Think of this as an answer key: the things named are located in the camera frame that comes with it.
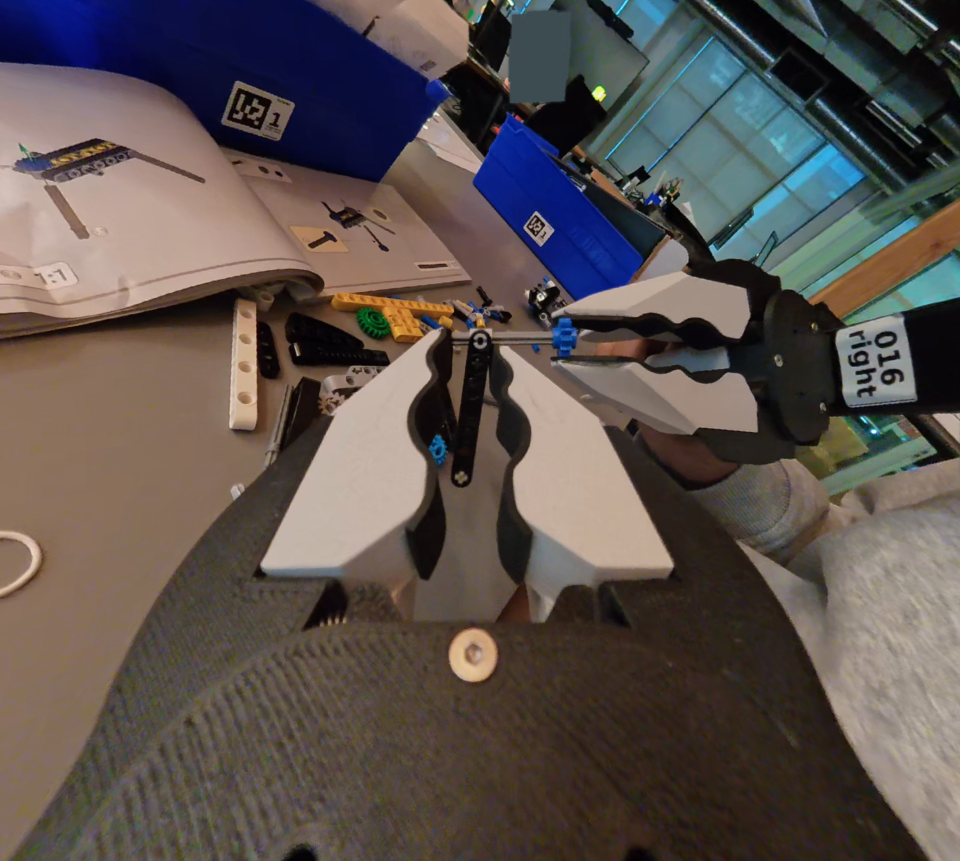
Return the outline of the white rubber band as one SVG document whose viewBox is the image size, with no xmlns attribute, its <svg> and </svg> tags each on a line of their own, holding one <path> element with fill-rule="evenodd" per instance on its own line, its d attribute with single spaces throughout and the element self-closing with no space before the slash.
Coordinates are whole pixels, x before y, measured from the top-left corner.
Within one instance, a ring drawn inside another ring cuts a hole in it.
<svg viewBox="0 0 960 861">
<path fill-rule="evenodd" d="M 24 532 L 2 530 L 1 541 L 21 545 L 30 556 L 29 565 L 26 570 L 16 579 L 2 585 L 1 599 L 5 599 L 22 591 L 40 573 L 43 564 L 43 552 L 41 545 L 33 537 Z"/>
</svg>

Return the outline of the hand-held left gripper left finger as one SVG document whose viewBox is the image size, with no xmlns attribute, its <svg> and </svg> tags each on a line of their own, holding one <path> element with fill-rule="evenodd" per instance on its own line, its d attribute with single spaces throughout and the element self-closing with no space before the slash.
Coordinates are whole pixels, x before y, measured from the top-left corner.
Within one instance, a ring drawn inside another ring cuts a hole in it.
<svg viewBox="0 0 960 861">
<path fill-rule="evenodd" d="M 431 578 L 447 517 L 430 446 L 451 373 L 451 332 L 432 330 L 324 420 L 261 559 L 266 576 L 375 584 L 395 602 Z"/>
</svg>

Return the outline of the cardboard box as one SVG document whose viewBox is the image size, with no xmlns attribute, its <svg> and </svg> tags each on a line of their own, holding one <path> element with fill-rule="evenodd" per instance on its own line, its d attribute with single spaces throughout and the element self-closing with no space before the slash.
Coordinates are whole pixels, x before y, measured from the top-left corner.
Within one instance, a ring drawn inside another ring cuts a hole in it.
<svg viewBox="0 0 960 861">
<path fill-rule="evenodd" d="M 654 245 L 649 256 L 630 279 L 630 283 L 684 272 L 689 262 L 689 251 L 682 242 L 665 236 Z"/>
</svg>

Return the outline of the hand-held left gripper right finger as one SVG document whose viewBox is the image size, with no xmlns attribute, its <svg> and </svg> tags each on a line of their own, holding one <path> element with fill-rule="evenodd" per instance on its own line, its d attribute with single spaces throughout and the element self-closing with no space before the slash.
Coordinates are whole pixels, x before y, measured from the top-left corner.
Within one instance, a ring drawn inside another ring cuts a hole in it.
<svg viewBox="0 0 960 861">
<path fill-rule="evenodd" d="M 632 440 L 510 347 L 490 364 L 496 436 L 508 454 L 497 516 L 501 566 L 532 615 L 565 589 L 663 580 L 674 569 L 632 477 Z"/>
</svg>

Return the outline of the small black lego assembly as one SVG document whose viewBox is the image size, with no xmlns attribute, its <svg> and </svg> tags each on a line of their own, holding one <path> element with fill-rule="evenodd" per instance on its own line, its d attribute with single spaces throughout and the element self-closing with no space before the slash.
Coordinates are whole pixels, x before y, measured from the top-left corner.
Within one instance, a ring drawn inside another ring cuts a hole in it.
<svg viewBox="0 0 960 861">
<path fill-rule="evenodd" d="M 546 327 L 552 325 L 555 314 L 567 304 L 560 286 L 548 277 L 527 289 L 524 298 L 531 316 Z"/>
</svg>

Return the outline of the blue storage bin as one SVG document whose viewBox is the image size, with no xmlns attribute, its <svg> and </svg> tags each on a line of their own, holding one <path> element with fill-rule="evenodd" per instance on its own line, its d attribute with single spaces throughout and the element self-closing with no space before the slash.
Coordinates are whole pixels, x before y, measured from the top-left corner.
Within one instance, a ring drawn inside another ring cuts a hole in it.
<svg viewBox="0 0 960 861">
<path fill-rule="evenodd" d="M 366 181 L 450 98 L 308 0 L 2 0 L 1 15 L 3 62 L 129 76 L 223 147 Z"/>
<path fill-rule="evenodd" d="M 509 116 L 474 186 L 573 300 L 628 284 L 667 233 Z"/>
</svg>

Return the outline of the cluttered office desk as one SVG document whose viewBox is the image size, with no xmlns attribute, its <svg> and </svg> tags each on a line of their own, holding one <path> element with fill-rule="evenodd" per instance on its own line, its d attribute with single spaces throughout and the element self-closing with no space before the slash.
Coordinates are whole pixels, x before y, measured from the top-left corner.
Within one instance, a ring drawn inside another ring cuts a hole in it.
<svg viewBox="0 0 960 861">
<path fill-rule="evenodd" d="M 567 167 L 572 170 L 572 181 L 582 185 L 589 203 L 632 247 L 653 248 L 654 236 L 662 234 L 677 240 L 695 260 L 715 260 L 689 206 L 667 195 L 645 195 L 640 185 L 625 194 L 590 160 L 572 157 Z"/>
</svg>

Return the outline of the white paper sheet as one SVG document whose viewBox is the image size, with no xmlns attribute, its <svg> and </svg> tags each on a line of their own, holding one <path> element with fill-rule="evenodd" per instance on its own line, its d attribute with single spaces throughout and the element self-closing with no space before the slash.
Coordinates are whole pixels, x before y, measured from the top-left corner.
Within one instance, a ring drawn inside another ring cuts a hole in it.
<svg viewBox="0 0 960 861">
<path fill-rule="evenodd" d="M 424 122 L 415 140 L 437 158 L 472 177 L 476 176 L 484 161 L 484 155 L 474 147 L 443 109 L 436 110 Z"/>
</svg>

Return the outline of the large display screen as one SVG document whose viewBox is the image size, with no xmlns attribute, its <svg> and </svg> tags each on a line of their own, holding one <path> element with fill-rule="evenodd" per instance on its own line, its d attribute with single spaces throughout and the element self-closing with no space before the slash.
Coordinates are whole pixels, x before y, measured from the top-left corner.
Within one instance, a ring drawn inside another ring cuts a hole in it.
<svg viewBox="0 0 960 861">
<path fill-rule="evenodd" d="M 580 79 L 610 112 L 639 85 L 650 64 L 631 39 L 633 29 L 601 0 L 554 0 L 551 10 L 569 17 L 567 83 Z"/>
</svg>

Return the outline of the lego instruction booklet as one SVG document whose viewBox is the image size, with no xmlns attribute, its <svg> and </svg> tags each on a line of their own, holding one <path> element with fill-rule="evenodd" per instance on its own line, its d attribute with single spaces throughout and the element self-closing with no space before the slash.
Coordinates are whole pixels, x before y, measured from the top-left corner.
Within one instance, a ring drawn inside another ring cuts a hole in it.
<svg viewBox="0 0 960 861">
<path fill-rule="evenodd" d="M 220 147 L 126 75 L 3 63 L 1 167 L 4 340 L 237 288 L 472 278 L 393 186 Z"/>
</svg>

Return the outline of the black yellow lego beam assembly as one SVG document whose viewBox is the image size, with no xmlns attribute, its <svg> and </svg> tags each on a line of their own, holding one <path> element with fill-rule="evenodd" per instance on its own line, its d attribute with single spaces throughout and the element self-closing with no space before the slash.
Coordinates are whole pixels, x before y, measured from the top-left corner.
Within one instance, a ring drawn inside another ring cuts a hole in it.
<svg viewBox="0 0 960 861">
<path fill-rule="evenodd" d="M 479 428 L 495 348 L 493 336 L 486 328 L 471 330 L 463 346 L 462 390 L 451 454 L 451 482 L 456 488 L 468 487 L 474 477 Z"/>
</svg>

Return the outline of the person's right hand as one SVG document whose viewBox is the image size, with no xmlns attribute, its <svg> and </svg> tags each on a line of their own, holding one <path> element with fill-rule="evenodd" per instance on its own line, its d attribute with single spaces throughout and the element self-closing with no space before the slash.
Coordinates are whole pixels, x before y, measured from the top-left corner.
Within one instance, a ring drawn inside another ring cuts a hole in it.
<svg viewBox="0 0 960 861">
<path fill-rule="evenodd" d="M 678 341 L 627 339 L 600 342 L 595 347 L 595 353 L 644 362 L 652 354 L 681 347 Z M 696 436 L 665 433 L 639 419 L 633 421 L 635 434 L 659 465 L 690 491 L 716 485 L 740 469 L 739 464 L 716 457 L 710 447 Z"/>
</svg>

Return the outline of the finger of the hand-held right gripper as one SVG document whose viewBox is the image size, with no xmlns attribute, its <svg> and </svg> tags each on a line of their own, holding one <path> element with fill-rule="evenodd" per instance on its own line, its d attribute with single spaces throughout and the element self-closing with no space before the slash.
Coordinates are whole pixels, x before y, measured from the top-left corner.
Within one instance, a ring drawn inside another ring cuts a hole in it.
<svg viewBox="0 0 960 861">
<path fill-rule="evenodd" d="M 654 429 L 757 434 L 759 406 L 723 348 L 680 347 L 644 361 L 621 355 L 570 356 L 554 369 L 592 398 Z"/>
<path fill-rule="evenodd" d="M 568 319 L 589 343 L 646 339 L 690 348 L 739 342 L 751 318 L 742 287 L 674 272 L 596 292 L 554 314 Z"/>
</svg>

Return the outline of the pile of loose lego pieces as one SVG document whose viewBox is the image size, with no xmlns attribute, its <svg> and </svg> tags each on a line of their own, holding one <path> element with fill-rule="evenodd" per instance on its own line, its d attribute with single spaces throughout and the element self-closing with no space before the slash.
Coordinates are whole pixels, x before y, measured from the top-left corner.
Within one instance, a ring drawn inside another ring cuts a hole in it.
<svg viewBox="0 0 960 861">
<path fill-rule="evenodd" d="M 258 377 L 275 379 L 281 362 L 272 330 L 258 319 L 258 310 L 273 299 L 270 291 L 252 291 L 234 303 L 229 394 L 229 428 L 252 431 L 258 423 Z M 426 330 L 451 329 L 455 319 L 467 327 L 484 327 L 483 314 L 496 320 L 509 315 L 498 308 L 478 308 L 459 301 L 427 302 L 396 296 L 340 291 L 331 307 L 354 315 L 361 333 L 371 341 L 392 340 L 413 345 Z M 317 382 L 300 379 L 281 397 L 263 463 L 269 468 L 282 450 L 320 417 L 328 418 L 390 366 L 386 351 L 366 347 L 363 339 L 317 317 L 293 313 L 285 323 L 285 338 L 294 365 L 339 367 Z"/>
</svg>

